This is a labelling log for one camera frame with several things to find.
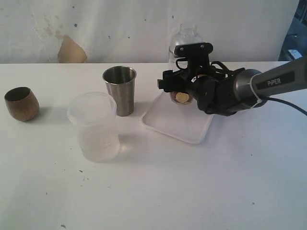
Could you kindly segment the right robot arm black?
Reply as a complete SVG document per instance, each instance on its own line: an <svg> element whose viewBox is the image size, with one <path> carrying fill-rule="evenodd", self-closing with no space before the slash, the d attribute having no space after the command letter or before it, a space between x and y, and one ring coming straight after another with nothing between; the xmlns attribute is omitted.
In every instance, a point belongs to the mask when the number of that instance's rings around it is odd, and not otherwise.
<svg viewBox="0 0 307 230"><path fill-rule="evenodd" d="M307 112L274 96L307 87L307 58L301 57L266 72L240 68L230 70L220 61L209 61L210 43L178 45L176 63L187 62L185 69L166 70L157 86L164 92L187 93L198 109L208 115L234 115L238 111L263 106L267 101L286 104L303 114Z"/></svg>

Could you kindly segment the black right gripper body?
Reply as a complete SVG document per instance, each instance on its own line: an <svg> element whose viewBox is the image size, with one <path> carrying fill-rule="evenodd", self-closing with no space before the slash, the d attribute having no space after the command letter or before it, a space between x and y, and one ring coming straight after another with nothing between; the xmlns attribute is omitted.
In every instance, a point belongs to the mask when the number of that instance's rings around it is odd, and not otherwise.
<svg viewBox="0 0 307 230"><path fill-rule="evenodd" d="M215 99L216 79L208 57L175 57L175 65L181 71L182 93L197 101Z"/></svg>

